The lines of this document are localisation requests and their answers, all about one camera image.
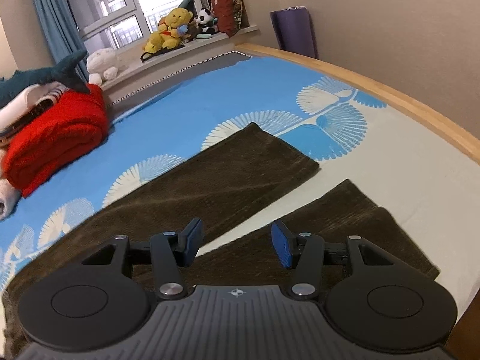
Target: stuffed animal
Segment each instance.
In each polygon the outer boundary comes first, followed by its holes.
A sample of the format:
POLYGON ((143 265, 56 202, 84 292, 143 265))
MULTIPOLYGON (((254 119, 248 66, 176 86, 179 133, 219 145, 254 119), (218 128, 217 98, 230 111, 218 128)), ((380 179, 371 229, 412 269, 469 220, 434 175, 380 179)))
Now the stuffed animal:
POLYGON ((214 35, 218 32, 217 18, 212 15, 209 9, 201 9, 195 21, 200 33, 214 35))
POLYGON ((112 48, 95 51, 87 58, 88 83, 101 86, 103 81, 113 80, 118 74, 119 60, 112 48))
POLYGON ((194 14, 185 8, 175 8, 158 24, 158 30, 150 35, 144 51, 154 54, 161 49, 172 49, 182 41, 187 34, 188 24, 194 14))

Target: yellow stuffed bear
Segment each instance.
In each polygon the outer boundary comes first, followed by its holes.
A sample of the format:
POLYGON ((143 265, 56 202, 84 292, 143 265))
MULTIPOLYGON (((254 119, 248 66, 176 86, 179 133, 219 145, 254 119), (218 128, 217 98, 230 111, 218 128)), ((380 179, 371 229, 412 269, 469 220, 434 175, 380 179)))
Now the yellow stuffed bear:
POLYGON ((158 30, 150 35, 143 48, 148 53, 156 53, 164 48, 172 49, 182 41, 182 33, 177 28, 191 22, 194 14, 185 8, 175 8, 166 17, 160 20, 158 30))

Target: wooden bed frame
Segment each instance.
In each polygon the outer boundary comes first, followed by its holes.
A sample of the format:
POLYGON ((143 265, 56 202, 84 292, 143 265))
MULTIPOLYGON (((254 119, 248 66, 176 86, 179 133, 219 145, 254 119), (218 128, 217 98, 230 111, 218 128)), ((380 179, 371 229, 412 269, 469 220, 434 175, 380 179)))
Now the wooden bed frame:
MULTIPOLYGON (((327 74, 328 76, 369 93, 369 95, 384 101, 403 114, 408 115, 415 121, 421 123, 430 131, 433 131, 435 134, 459 149, 477 164, 480 164, 480 140, 439 112, 402 92, 342 67, 335 66, 334 64, 329 64, 292 52, 251 43, 240 44, 236 46, 236 50, 249 55, 274 56, 284 59, 305 66, 314 71, 327 74)), ((462 318, 460 318, 460 321, 455 325, 455 328, 447 341, 446 349, 458 360, 480 359, 480 340, 478 340, 477 337, 478 332, 480 332, 480 291, 477 293, 462 318)))
POLYGON ((361 74, 335 66, 334 64, 294 54, 292 52, 251 43, 239 44, 236 46, 236 50, 249 55, 274 56, 280 59, 285 59, 286 61, 327 74, 328 76, 343 81, 365 93, 369 93, 369 95, 382 100, 403 114, 421 123, 430 131, 433 131, 435 134, 455 146, 477 164, 480 164, 480 140, 439 112, 402 92, 383 85, 373 79, 362 76, 361 74))

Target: bed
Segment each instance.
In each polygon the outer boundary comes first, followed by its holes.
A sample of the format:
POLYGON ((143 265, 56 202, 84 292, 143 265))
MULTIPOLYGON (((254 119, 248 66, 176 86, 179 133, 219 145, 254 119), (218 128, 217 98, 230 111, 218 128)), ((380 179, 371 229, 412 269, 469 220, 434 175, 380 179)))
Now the bed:
POLYGON ((440 269, 459 316, 480 286, 480 142, 429 107, 322 61, 245 44, 108 104, 109 139, 0 223, 0 290, 83 220, 251 122, 320 174, 203 246, 231 242, 351 179, 440 269))

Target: rolled red blanket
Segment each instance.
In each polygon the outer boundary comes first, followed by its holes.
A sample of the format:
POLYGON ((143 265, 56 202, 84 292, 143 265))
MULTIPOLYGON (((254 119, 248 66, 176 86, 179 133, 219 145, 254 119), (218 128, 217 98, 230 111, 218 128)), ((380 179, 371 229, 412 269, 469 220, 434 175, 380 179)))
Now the rolled red blanket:
POLYGON ((11 141, 2 167, 5 177, 27 197, 59 168, 97 147, 109 122, 102 90, 66 92, 51 109, 23 128, 11 141))

